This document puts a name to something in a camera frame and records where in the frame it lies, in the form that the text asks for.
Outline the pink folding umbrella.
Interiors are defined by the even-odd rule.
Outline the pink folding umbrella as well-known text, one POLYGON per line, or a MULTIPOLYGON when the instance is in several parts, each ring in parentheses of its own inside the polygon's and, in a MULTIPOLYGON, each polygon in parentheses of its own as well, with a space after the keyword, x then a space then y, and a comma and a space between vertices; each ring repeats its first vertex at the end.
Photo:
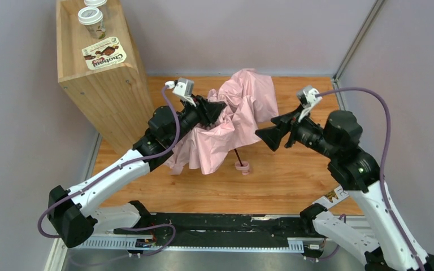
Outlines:
POLYGON ((165 162, 173 175, 181 174, 185 166, 204 175, 214 173, 230 151, 259 142, 258 124, 279 114, 272 77, 254 69, 236 72, 218 90, 210 90, 207 98, 227 106, 215 124, 195 127, 173 148, 165 162))

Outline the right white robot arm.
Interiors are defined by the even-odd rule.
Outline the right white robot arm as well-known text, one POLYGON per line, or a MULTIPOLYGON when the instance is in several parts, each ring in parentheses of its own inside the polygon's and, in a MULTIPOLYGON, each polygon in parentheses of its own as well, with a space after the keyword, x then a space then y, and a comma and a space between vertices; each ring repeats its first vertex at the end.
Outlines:
POLYGON ((272 126, 258 129, 256 135, 271 149, 277 150, 283 136, 289 139, 285 147, 295 143, 316 151, 329 159, 328 170, 358 204, 374 236, 368 237, 343 223, 327 207, 314 203, 300 215, 308 231, 331 238, 352 254, 365 270, 434 270, 434 255, 427 253, 411 239, 406 243, 394 222, 388 188, 379 180, 377 161, 359 147, 363 132, 349 111, 336 110, 329 114, 325 126, 302 115, 303 108, 274 117, 272 126))

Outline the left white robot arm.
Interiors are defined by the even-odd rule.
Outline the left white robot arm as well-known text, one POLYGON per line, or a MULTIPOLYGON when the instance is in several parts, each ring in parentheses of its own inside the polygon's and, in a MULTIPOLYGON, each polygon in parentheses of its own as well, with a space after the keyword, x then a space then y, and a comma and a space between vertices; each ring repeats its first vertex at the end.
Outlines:
POLYGON ((66 247, 81 245, 96 230, 135 226, 140 214, 133 204, 118 208, 99 206, 131 181, 160 167, 173 155, 174 146, 195 127, 215 124, 227 105, 192 95, 183 106, 181 112, 170 104, 157 108, 145 134, 123 157, 94 177, 69 189, 58 185, 50 190, 45 216, 66 247))

